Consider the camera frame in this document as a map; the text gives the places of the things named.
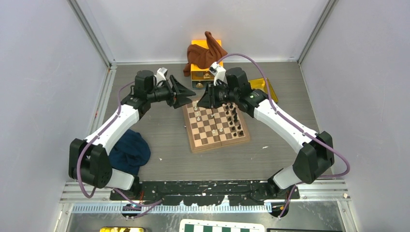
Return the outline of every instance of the gray wooden tabletop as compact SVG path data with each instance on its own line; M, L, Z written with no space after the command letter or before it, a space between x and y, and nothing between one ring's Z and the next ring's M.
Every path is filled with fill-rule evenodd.
M154 73L160 67L168 69L177 80L191 87L190 77L184 77L184 64L120 65L105 113L105 120L117 108L117 92L134 80L139 70ZM305 83L296 62L260 63L279 99L278 105L305 126L318 130ZM225 63L226 69L241 67L248 79L261 78L251 63ZM204 90L195 90L200 98ZM125 97L129 89L122 92ZM267 179L279 169L294 162L295 152L265 124L244 114L250 132L250 142L191 153L182 109L164 102L153 103L151 109L132 130L141 133L151 149L149 162L140 168L141 180L226 180Z

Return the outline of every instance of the brown cloth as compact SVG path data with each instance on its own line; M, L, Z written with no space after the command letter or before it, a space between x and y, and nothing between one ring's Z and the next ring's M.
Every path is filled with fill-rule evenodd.
M214 37L212 37L209 31L205 31L205 37L209 49L197 44L191 44L188 47L188 64L184 68L184 76L190 75L191 63L198 65L200 69L207 69L213 62L218 61L222 56L228 54Z

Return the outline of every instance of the white wall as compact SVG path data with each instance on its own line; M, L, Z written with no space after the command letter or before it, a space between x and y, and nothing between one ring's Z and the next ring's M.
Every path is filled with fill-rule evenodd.
M302 64L363 231L409 230L409 41L408 0L343 0Z
M212 32L228 52L298 60L326 0L80 0L117 62L186 61L191 40Z
M0 3L1 231L51 231L106 67L65 0Z

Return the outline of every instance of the green checkerboard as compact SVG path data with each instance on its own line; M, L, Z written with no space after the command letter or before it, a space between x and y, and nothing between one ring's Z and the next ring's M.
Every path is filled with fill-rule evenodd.
M184 219L179 232L264 232L261 224Z

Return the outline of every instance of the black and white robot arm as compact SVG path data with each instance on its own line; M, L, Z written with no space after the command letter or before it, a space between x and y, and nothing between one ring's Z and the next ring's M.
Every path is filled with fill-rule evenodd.
M167 80L167 70L161 68L157 75L139 71L131 92L121 101L120 111L115 113L94 133L84 140L74 139L70 144L69 176L77 179L77 163L81 152L89 146L80 161L82 182L97 188L118 188L139 191L136 176L112 168L108 156L116 142L132 125L151 108L151 103L165 101L175 109L191 103L189 96L195 92L180 84L174 76Z
M276 109L274 110L266 93L251 89L246 73L241 68L226 71L214 63L209 70L215 76L214 84L207 85L204 95L198 102L199 107L218 108L223 103L234 102L241 111L279 134L297 153L293 165L280 170L268 179L272 192L279 192L300 182L311 184L333 165L333 152L306 136L306 134L314 135L316 139L333 147L332 137L327 132L318 134L305 127L272 101ZM303 129L303 133L291 123Z

